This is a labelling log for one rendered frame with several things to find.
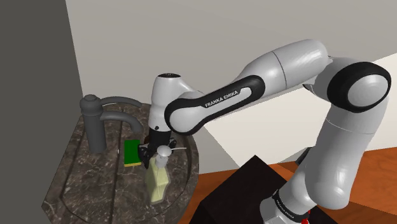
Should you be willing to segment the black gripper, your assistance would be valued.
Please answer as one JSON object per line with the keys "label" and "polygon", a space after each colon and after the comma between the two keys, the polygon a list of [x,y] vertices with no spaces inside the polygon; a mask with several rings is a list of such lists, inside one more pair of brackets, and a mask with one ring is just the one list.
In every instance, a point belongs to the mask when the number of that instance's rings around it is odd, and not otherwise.
{"label": "black gripper", "polygon": [[138,156],[141,162],[144,164],[145,169],[149,168],[150,159],[153,156],[153,147],[158,147],[161,145],[168,145],[170,149],[174,149],[176,147],[177,141],[175,139],[171,139],[171,131],[159,131],[150,128],[148,133],[149,143],[147,144],[139,144],[138,145]]}

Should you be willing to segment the green sponge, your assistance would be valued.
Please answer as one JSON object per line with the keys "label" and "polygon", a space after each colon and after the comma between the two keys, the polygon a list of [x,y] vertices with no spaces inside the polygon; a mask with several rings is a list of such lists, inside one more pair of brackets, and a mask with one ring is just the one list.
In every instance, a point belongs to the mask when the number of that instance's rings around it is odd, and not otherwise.
{"label": "green sponge", "polygon": [[124,166],[132,167],[141,165],[141,159],[138,154],[138,146],[140,145],[140,140],[129,139],[124,141]]}

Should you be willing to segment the pale yellow soap dispenser bottle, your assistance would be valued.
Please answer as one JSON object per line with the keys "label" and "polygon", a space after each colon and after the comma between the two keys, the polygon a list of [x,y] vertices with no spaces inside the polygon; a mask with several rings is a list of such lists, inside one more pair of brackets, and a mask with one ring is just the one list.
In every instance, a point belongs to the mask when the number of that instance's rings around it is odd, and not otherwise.
{"label": "pale yellow soap dispenser bottle", "polygon": [[164,200],[165,191],[171,183],[167,170],[169,157],[174,150],[185,150],[184,147],[170,148],[159,146],[154,157],[149,159],[148,169],[145,175],[146,189],[151,204],[157,204]]}

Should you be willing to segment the grey faucet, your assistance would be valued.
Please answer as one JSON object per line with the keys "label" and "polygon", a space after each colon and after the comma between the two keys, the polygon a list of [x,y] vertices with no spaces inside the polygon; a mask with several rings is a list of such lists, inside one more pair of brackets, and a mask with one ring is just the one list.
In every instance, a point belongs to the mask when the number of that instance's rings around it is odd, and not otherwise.
{"label": "grey faucet", "polygon": [[133,132],[141,132],[143,125],[140,121],[121,111],[105,111],[103,106],[115,103],[125,103],[142,107],[142,103],[128,97],[111,96],[103,99],[93,94],[85,95],[80,100],[80,109],[85,125],[88,146],[91,153],[102,153],[106,150],[106,133],[104,121],[121,121],[127,122]]}

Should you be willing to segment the dark marble sink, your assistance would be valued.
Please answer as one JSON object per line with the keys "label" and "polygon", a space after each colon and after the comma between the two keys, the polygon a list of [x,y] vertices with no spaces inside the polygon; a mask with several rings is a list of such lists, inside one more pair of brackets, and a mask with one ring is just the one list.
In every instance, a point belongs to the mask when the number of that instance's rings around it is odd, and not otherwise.
{"label": "dark marble sink", "polygon": [[52,224],[177,224],[197,185],[199,153],[191,136],[173,134],[177,141],[167,163],[170,184],[163,201],[150,202],[143,165],[125,167],[124,141],[148,135],[150,105],[109,104],[106,111],[136,117],[142,132],[126,122],[106,121],[107,150],[92,154],[83,120],[79,120],[42,208]]}

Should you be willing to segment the dark robot stand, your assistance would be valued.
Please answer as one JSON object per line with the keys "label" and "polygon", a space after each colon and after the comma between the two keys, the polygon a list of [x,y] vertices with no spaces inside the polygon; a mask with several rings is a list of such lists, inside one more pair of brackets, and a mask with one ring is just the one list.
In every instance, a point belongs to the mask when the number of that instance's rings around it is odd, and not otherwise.
{"label": "dark robot stand", "polygon": [[264,224],[260,202],[285,183],[255,155],[200,202],[189,224]]}

